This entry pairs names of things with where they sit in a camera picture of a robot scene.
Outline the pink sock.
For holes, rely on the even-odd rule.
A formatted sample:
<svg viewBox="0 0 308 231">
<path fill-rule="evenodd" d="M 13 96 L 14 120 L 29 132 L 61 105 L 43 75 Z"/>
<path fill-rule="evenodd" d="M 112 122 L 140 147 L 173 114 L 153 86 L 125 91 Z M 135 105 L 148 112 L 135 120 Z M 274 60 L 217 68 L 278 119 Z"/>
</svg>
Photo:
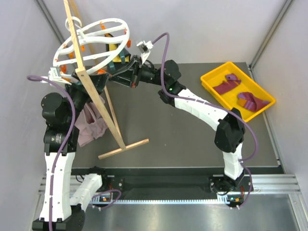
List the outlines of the pink sock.
<svg viewBox="0 0 308 231">
<path fill-rule="evenodd" d="M 103 136 L 108 126 L 93 102 L 86 103 L 80 112 L 75 127 L 79 129 L 77 142 L 80 147 Z"/>
</svg>

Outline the maroon orange striped sock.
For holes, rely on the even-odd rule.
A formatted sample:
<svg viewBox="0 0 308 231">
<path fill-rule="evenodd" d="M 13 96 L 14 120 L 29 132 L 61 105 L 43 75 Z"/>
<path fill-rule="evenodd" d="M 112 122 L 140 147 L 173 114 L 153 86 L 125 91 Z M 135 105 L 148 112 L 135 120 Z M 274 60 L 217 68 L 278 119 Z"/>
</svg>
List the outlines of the maroon orange striped sock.
<svg viewBox="0 0 308 231">
<path fill-rule="evenodd" d="M 237 96 L 237 104 L 251 112 L 257 112 L 270 104 L 269 101 L 262 100 L 250 92 L 241 92 Z"/>
</svg>

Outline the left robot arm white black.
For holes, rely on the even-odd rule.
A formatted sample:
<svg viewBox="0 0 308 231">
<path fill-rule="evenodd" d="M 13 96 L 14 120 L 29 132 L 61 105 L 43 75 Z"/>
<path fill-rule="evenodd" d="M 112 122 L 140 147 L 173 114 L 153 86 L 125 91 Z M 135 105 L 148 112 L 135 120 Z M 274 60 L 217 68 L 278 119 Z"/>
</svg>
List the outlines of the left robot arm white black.
<svg viewBox="0 0 308 231">
<path fill-rule="evenodd" d="M 52 92 L 41 101 L 42 117 L 46 120 L 44 154 L 46 186 L 40 216 L 33 221 L 34 231 L 80 231 L 85 213 L 95 193 L 110 189 L 104 169 L 92 167 L 73 195 L 70 194 L 72 164 L 77 151 L 79 130 L 75 122 L 84 106 L 91 101 L 81 83 L 59 84 L 47 77 L 29 75 L 32 81 L 48 82 L 62 93 Z"/>
</svg>

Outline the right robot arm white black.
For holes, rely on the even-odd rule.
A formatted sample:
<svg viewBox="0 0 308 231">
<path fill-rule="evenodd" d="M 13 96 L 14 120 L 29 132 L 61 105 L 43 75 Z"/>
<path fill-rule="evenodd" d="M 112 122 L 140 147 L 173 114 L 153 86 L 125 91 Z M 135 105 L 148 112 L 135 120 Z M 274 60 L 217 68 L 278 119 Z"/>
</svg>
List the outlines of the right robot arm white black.
<svg viewBox="0 0 308 231">
<path fill-rule="evenodd" d="M 229 190 L 242 185 L 244 168 L 240 163 L 245 128 L 241 113 L 236 108 L 228 111 L 197 97 L 178 82 L 181 73 L 173 60 L 165 61 L 159 69 L 150 61 L 144 64 L 134 55 L 127 64 L 111 72 L 110 81 L 135 88 L 139 82 L 161 86 L 160 99 L 175 108 L 202 120 L 215 131 L 214 143 L 223 153 L 224 183 Z"/>
</svg>

